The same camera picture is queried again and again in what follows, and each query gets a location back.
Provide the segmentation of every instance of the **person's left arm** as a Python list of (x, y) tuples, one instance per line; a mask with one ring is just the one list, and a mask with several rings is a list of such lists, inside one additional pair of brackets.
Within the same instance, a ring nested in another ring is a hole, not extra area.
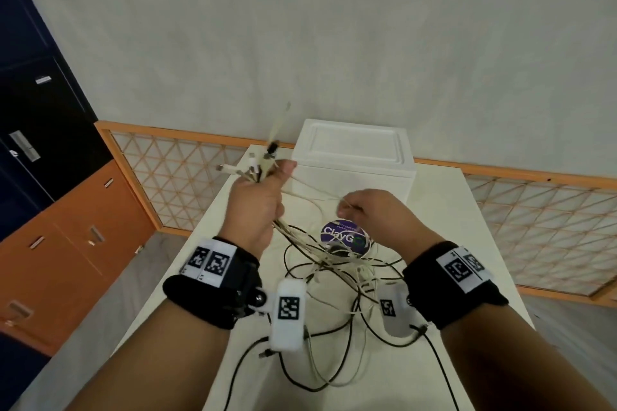
[[(272, 222), (284, 212), (281, 187), (295, 166), (293, 161), (282, 160), (260, 183), (234, 182), (219, 236), (259, 259), (272, 240)], [(86, 384), (67, 411), (201, 410), (228, 340), (228, 330), (166, 299)]]

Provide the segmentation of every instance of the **round purple sticker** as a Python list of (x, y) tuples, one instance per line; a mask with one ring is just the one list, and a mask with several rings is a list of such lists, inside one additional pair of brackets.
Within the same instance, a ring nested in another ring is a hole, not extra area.
[[(321, 242), (333, 246), (331, 252), (339, 256), (346, 256), (349, 249), (362, 257), (370, 249), (370, 241), (364, 230), (346, 219), (326, 224), (321, 230)], [(347, 249), (336, 250), (336, 246), (345, 246)]]

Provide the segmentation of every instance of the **person's left hand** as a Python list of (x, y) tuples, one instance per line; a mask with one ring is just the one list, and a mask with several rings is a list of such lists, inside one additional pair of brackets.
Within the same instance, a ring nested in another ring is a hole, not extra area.
[(227, 212), (219, 237), (233, 242), (258, 259), (272, 241), (272, 222), (285, 212), (281, 188), (297, 166), (281, 159), (273, 173), (261, 182), (238, 178), (231, 186)]

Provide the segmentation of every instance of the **white styrofoam box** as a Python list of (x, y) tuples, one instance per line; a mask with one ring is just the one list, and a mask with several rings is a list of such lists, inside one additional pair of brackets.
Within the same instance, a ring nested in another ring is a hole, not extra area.
[(295, 177), (337, 197), (379, 188), (406, 203), (416, 175), (404, 128), (306, 119), (292, 158)]

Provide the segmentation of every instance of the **black wristband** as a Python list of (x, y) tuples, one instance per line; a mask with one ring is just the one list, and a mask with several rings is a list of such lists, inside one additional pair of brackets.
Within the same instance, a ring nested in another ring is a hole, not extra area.
[[(435, 244), (403, 270), (409, 289), (409, 303), (438, 329), (443, 329), (453, 321), (459, 320), (484, 303), (496, 306), (508, 304), (508, 299), (501, 295), (498, 287), (490, 280), (482, 280), (473, 289), (465, 292), (446, 267), (437, 261), (458, 247), (450, 241)], [(467, 271), (462, 273), (461, 280), (467, 276), (477, 276), (474, 268), (484, 269), (476, 259), (472, 260), (472, 265), (462, 258), (456, 261)]]
[(199, 279), (180, 274), (165, 280), (163, 292), (174, 304), (197, 318), (218, 328), (232, 329), (239, 318), (254, 313), (247, 307), (247, 297), (254, 288), (262, 285), (257, 272), (259, 260), (226, 239), (218, 236), (213, 239), (236, 247), (220, 286), (212, 286)]

